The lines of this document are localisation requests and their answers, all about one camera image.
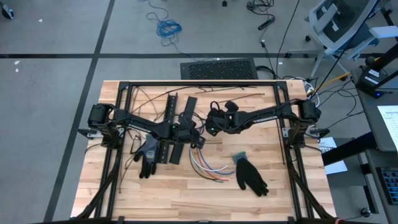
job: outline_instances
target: gray floor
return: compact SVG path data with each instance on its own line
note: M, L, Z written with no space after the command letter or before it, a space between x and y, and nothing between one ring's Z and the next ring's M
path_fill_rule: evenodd
M9 2L16 19L9 21L0 17L0 54L92 54L109 4L109 0ZM221 7L221 0L152 2L166 7L170 18L181 23L183 31L178 48L182 52L264 52L257 42L261 35L257 26L264 22L264 18L245 9L245 0L229 1L228 7ZM282 52L316 47L312 42L303 41L309 29L303 18L314 5L315 1L301 1ZM270 53L277 53L294 6L289 0L276 0L275 6L269 10L277 17L263 37ZM155 22L145 19L150 11L153 9L146 2L116 0L101 53L178 53L172 46L160 45L160 38L155 34ZM396 12L391 16L398 23ZM379 14L368 24L386 26ZM383 53L395 43L394 39L383 39L379 46L366 51ZM86 127L88 112L98 101L103 80L178 80L180 63L191 61L188 58L99 59L80 127ZM275 67L275 58L271 62ZM314 60L280 58L279 62L282 62L279 65L280 76L307 77ZM363 60L342 62L347 68L354 68ZM90 63L91 59L87 58L0 59L2 223L43 221ZM269 65L266 58L255 58L255 63ZM330 62L323 62L317 76L324 77L331 66ZM330 78L342 73L336 68ZM261 79L269 78L269 74L262 72L259 76ZM324 128L343 118L352 106L353 99L333 96L321 106L323 116L319 127ZM361 111L360 105L355 111ZM368 131L369 126L362 114L333 126L330 136L350 138ZM70 215L86 144L87 140L78 135L56 207L56 220L67 219ZM364 194L356 189L331 191L339 217L355 217L360 208L367 206ZM386 222L382 213L362 220Z

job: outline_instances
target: white sticker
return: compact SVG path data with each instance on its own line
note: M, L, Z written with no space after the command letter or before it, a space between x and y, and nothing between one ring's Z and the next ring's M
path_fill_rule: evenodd
M272 117L269 117L269 118L258 119L258 120L255 120L255 121L253 121L253 122L254 122L254 123L261 123L261 122L270 121L270 120L272 120L272 119L277 119L277 118L278 118L277 116L272 116Z
M374 84L379 84L378 82L374 81L373 79L369 78L369 77L365 77L366 80L369 80L370 82L373 82Z
M380 77L379 73L372 69L369 70L369 74L374 75L375 77L378 77L378 78Z

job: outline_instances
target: white label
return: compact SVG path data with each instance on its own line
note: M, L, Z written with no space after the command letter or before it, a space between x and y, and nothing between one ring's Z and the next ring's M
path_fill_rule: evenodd
M370 82L373 82L374 84L379 84L378 82L374 81L373 79L369 78L369 77L365 77L366 80L369 80Z
M375 71L375 70L369 70L369 74L371 74L371 75L374 75L375 77L380 77L380 75L379 75L379 73L377 72L377 71Z
M260 123L260 122L270 121L270 120L272 120L272 119L277 119L277 118L278 118L277 116L272 116L272 117L270 117L270 118L258 119L258 120L255 120L255 121L253 121L253 122L254 122L254 123Z
M398 106L377 106L398 150Z

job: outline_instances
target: wooden table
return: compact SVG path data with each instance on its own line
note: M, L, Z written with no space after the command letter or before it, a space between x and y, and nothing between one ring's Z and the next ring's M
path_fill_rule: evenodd
M105 81L99 97L100 103L115 104L118 81ZM287 81L289 96L305 98L302 81ZM165 91L180 88L180 86L142 86L143 91L133 94L136 97L134 108L143 104L148 97L153 98ZM206 118L211 101L224 101L241 96L249 97L234 100L240 110L254 111L275 105L274 92L269 86L257 88L234 88L229 90L201 93L198 88L186 88L178 91L176 113L185 108L188 96L198 98L195 111ZM141 107L138 114L147 119L155 119L165 109L167 95ZM234 170L231 159L233 154L246 151L248 160L257 167L262 178L267 182L269 194L258 197L251 189L241 190L236 182L235 174L228 177L229 181L217 183L198 176L192 169L189 160L188 146L185 146L179 165L158 164L155 175L149 179L139 179L141 161L131 163L119 189L114 203L113 219L122 215L126 220L233 220L233 221L284 221L288 216L295 216L290 190L289 176L286 166L282 163L279 134L276 121L253 125L241 134L219 133L216 137L205 132L204 157L210 166ZM100 143L100 139L89 141L88 145ZM307 145L318 147L316 140L306 139ZM132 141L126 137L124 144L123 164L131 156L129 150ZM101 172L104 164L105 148L96 146L87 153L81 171L80 182L71 216L78 215L93 198L98 190ZM317 200L335 216L335 209L330 194L326 174L323 168L320 152L304 148L302 158L307 175L309 189ZM303 195L298 188L300 207L306 217ZM107 197L104 197L103 216L106 211Z

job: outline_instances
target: black bracket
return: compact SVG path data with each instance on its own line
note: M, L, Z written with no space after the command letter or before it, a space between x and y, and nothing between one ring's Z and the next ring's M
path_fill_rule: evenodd
M173 123L172 119L169 119L171 116L175 114L175 108L177 107L177 98L178 95L167 97L166 109L164 112L164 121L167 120L168 123ZM157 155L157 163L167 164L167 156L169 155L169 143L161 142L159 144L159 150Z
M182 119L180 121L180 123L192 120L192 113L195 110L195 106L197 104L197 99L198 98L196 98L196 97L191 97L191 96L188 97L187 104L185 105L184 114L182 115L182 117L184 119ZM175 144L174 145L173 152L172 152L172 155L169 160L170 163L177 164L177 165L180 164L183 147L184 147L183 144Z
M91 134L97 134L97 131L92 130L92 129L83 129L83 128L79 128L77 129L77 131L83 135L84 137L88 138L89 140L93 140L93 137L90 137Z

